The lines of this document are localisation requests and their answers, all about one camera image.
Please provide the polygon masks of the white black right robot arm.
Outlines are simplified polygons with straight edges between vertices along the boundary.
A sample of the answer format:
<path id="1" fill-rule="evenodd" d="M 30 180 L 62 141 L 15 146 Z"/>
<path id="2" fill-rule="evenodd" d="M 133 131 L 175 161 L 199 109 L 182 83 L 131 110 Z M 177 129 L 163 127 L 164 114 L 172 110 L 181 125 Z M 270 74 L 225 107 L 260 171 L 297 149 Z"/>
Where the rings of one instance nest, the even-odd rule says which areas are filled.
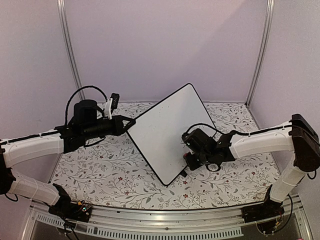
<path id="1" fill-rule="evenodd" d="M 264 203 L 258 213 L 262 218 L 269 218 L 298 183 L 320 167 L 319 136 L 301 114 L 293 114 L 291 120 L 280 125 L 253 132 L 232 130 L 221 134 L 218 140 L 208 136 L 196 123 L 181 136 L 189 148 L 184 159 L 190 170 L 201 166 L 232 162 L 243 157 L 290 151 L 292 159 L 279 179 L 266 193 Z"/>

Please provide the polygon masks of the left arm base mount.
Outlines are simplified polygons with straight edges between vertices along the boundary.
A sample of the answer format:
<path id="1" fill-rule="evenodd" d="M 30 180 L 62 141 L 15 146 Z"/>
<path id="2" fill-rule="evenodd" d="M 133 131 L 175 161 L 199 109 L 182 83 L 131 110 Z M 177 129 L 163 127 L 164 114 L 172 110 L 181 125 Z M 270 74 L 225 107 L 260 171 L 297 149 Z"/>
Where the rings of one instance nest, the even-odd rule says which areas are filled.
<path id="1" fill-rule="evenodd" d="M 72 201 L 69 194 L 58 184 L 53 184 L 57 189 L 59 199 L 56 204 L 49 207 L 48 212 L 62 219 L 71 219 L 75 221 L 88 223 L 92 213 L 92 203 L 84 200 Z"/>

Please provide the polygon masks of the red black whiteboard eraser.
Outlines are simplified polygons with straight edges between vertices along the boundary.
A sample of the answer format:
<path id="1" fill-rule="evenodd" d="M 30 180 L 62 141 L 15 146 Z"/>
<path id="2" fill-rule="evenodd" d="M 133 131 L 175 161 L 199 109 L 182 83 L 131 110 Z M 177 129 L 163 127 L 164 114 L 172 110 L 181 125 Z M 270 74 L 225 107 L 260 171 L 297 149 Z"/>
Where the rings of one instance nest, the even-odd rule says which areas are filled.
<path id="1" fill-rule="evenodd" d="M 186 153 L 186 154 L 183 155 L 183 158 L 184 158 L 185 160 L 187 160 L 188 156 L 189 156 L 189 154 Z"/>

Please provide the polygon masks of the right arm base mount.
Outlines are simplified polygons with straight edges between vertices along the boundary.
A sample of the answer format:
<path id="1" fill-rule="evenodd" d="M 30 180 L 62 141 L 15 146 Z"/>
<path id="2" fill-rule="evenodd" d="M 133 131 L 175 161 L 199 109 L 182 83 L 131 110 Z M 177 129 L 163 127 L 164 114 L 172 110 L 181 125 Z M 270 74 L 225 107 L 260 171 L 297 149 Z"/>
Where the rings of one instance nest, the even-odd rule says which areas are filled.
<path id="1" fill-rule="evenodd" d="M 273 218 L 285 213 L 282 202 L 271 200 L 271 188 L 272 185 L 267 189 L 262 203 L 241 208 L 241 215 L 245 223 Z"/>

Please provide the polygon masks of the white dry-erase whiteboard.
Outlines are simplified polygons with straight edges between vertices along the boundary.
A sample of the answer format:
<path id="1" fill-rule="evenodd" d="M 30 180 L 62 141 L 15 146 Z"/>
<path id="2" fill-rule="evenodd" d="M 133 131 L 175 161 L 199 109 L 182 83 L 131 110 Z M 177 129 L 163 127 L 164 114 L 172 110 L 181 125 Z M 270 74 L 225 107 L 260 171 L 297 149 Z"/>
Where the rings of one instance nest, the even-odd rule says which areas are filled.
<path id="1" fill-rule="evenodd" d="M 182 134 L 201 127 L 212 136 L 214 123 L 191 83 L 187 83 L 136 117 L 127 134 L 163 186 L 187 167 Z"/>

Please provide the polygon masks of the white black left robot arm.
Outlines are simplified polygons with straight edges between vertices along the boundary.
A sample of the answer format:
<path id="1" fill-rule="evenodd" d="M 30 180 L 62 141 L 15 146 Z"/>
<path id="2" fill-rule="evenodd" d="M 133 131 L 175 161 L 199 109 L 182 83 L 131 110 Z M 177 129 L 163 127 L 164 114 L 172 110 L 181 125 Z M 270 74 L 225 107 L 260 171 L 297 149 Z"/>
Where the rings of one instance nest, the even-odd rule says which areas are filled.
<path id="1" fill-rule="evenodd" d="M 73 117 L 64 125 L 47 132 L 2 141 L 0 193 L 44 202 L 52 214 L 65 218 L 75 213 L 87 215 L 88 205 L 72 202 L 62 186 L 19 174 L 13 171 L 13 166 L 43 156 L 74 152 L 81 147 L 88 147 L 87 141 L 91 139 L 104 140 L 107 136 L 121 136 L 136 121 L 123 115 L 112 115 L 117 107 L 118 101 L 114 96 L 106 101 L 103 108 L 95 100 L 81 100 L 74 105 Z"/>

